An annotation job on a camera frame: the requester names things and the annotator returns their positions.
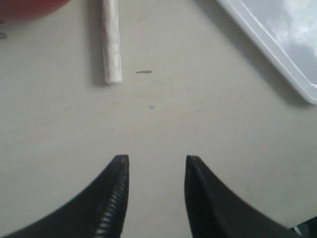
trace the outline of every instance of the white table surface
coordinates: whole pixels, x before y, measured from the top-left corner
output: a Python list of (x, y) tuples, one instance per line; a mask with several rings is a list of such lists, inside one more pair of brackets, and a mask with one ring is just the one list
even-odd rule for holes
[(122, 153), (123, 237), (191, 237), (187, 154), (287, 226), (317, 215), (317, 107), (213, 0), (121, 1), (124, 82), (114, 87), (103, 84), (96, 2), (1, 26), (0, 236), (64, 204)]

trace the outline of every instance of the red object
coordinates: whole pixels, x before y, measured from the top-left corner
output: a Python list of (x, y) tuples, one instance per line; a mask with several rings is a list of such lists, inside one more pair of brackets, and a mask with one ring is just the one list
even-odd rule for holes
[(0, 21), (21, 21), (43, 17), (70, 0), (0, 0)]

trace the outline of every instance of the small dark speck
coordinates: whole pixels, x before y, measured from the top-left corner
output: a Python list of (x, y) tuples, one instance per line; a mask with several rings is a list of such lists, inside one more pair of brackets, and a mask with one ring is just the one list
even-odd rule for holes
[(3, 32), (0, 32), (0, 40), (6, 39), (7, 35)]
[(152, 70), (144, 70), (144, 71), (138, 71), (137, 74), (138, 73), (153, 73), (153, 71)]

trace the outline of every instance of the white stick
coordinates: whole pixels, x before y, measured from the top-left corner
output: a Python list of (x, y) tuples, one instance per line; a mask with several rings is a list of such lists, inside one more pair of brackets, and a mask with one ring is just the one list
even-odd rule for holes
[(118, 0), (102, 0), (105, 82), (122, 81)]

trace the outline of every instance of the white tray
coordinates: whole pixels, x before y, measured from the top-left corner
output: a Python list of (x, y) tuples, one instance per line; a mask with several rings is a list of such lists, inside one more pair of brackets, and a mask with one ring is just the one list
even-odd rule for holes
[(317, 1), (218, 1), (293, 87), (317, 105)]

